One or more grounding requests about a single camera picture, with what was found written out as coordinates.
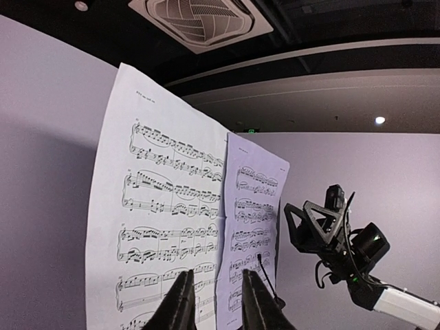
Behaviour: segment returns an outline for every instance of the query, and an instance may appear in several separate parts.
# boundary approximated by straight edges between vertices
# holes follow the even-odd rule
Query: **cable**
[[[269,285],[270,285],[270,289],[272,290],[272,293],[274,294],[274,297],[275,297],[275,298],[278,298],[278,296],[277,296],[276,293],[275,293],[274,287],[272,287],[272,283],[270,283],[269,277],[268,277],[267,274],[266,274],[266,271],[265,271],[265,269],[264,269],[264,267],[263,267],[263,263],[261,262],[261,254],[258,253],[258,254],[256,255],[256,258],[258,259],[258,262],[259,262],[259,264],[260,264],[260,267],[261,267],[261,269],[263,270],[264,276],[266,277],[266,279],[267,279],[267,281],[268,281],[268,283],[269,283]]]
[[[326,278],[329,275],[332,275],[332,272],[328,272],[326,273],[322,278],[321,281],[319,281],[319,267],[323,264],[322,260],[319,260],[316,263],[315,266],[315,281],[316,281],[316,285],[320,288],[320,289],[324,289],[325,288],[325,283],[324,283],[324,278]]]
[[[377,286],[377,287],[390,287],[393,289],[397,289],[399,291],[402,291],[402,289],[400,289],[399,287],[396,287],[395,285],[391,285],[391,284],[383,284],[383,283],[376,283],[373,281],[370,281],[369,279],[365,278],[361,272],[359,271],[355,259],[353,258],[353,253],[351,251],[351,245],[350,245],[350,240],[349,240],[349,236],[347,234],[347,223],[349,222],[349,208],[350,208],[350,204],[353,201],[353,198],[355,196],[355,192],[353,191],[353,193],[351,194],[349,200],[346,203],[346,207],[344,210],[344,215],[342,218],[342,229],[344,230],[344,238],[345,238],[345,243],[347,246],[347,250],[351,259],[351,263],[353,264],[353,268],[355,269],[356,275],[362,280],[364,281],[366,284],[369,285],[373,285],[373,286]]]
[[[362,230],[363,230],[363,228],[358,228],[358,229],[350,230],[349,237],[351,237],[351,235],[359,234]]]

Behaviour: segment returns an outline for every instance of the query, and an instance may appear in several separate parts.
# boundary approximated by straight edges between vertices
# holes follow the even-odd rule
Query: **sheet music page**
[[[243,270],[256,270],[270,290],[257,254],[275,285],[276,218],[289,163],[255,143],[228,134],[225,244],[217,279],[217,328],[241,327]]]
[[[88,330],[138,330],[182,270],[215,329],[228,130],[121,64],[100,136],[86,244]]]

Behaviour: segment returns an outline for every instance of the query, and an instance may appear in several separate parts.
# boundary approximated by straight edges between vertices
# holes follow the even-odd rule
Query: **wall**
[[[440,133],[439,95],[440,69],[378,69],[254,82],[184,99],[238,132]],[[377,116],[385,124],[372,125]]]
[[[375,222],[391,244],[372,274],[440,299],[440,135],[259,133],[244,135],[290,162],[281,205],[322,205],[328,186],[356,192],[351,223]],[[277,291],[298,330],[409,330],[408,324],[355,306],[347,287],[314,280],[317,256],[300,254],[281,218]]]
[[[0,329],[84,330],[96,145],[117,69],[0,16]]]

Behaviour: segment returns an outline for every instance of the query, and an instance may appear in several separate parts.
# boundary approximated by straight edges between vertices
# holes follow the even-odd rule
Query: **recessed ceiling light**
[[[384,117],[376,117],[375,122],[378,125],[382,125],[383,123],[385,123],[385,118]]]
[[[89,10],[89,6],[83,1],[75,1],[75,8],[80,12],[86,12]]]

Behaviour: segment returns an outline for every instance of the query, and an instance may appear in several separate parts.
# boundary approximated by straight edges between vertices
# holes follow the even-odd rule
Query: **green exit sign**
[[[258,133],[260,129],[245,129],[244,133]]]

